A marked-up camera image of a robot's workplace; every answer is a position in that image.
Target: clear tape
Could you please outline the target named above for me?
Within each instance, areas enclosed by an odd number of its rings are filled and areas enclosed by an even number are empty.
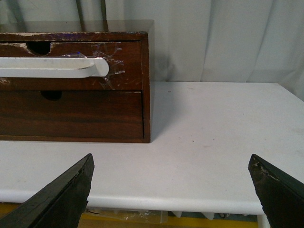
[[[115,90],[114,86],[111,84],[111,80],[110,80],[111,76],[125,73],[124,61],[114,59],[114,55],[117,52],[122,50],[122,48],[120,46],[121,46],[121,42],[116,42],[114,52],[111,53],[110,55],[106,54],[106,53],[109,53],[107,43],[98,43],[98,44],[91,46],[93,57],[94,58],[96,58],[96,57],[104,58],[108,62],[109,67],[110,67],[109,73],[107,74],[107,76],[103,77],[104,83],[101,81],[98,82],[103,87],[103,89],[105,89],[106,86],[108,85],[112,90]],[[65,54],[60,57],[87,58],[81,52]]]

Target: wood grain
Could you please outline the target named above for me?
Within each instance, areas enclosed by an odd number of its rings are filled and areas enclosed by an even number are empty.
[[[141,92],[0,92],[0,135],[133,139],[142,124]]]

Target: black object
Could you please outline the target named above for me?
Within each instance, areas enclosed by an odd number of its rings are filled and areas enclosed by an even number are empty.
[[[0,219],[0,228],[77,228],[87,205],[94,161],[88,154]]]
[[[303,228],[304,184],[256,154],[248,169],[270,226]]]

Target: yellow floor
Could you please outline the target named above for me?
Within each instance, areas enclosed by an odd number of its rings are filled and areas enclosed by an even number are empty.
[[[0,217],[15,209],[18,204],[0,203]],[[177,218],[168,216],[163,224],[148,224],[121,221],[83,214],[78,228],[258,228],[257,222],[232,221],[224,219],[209,220],[206,218]]]

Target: drawer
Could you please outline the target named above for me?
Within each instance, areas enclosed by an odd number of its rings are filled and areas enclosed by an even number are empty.
[[[2,140],[142,139],[142,93],[0,91],[0,126]]]
[[[0,90],[142,90],[140,42],[24,42],[1,43],[0,57],[102,57],[109,65],[106,77],[7,78]],[[40,46],[46,46],[38,54]]]

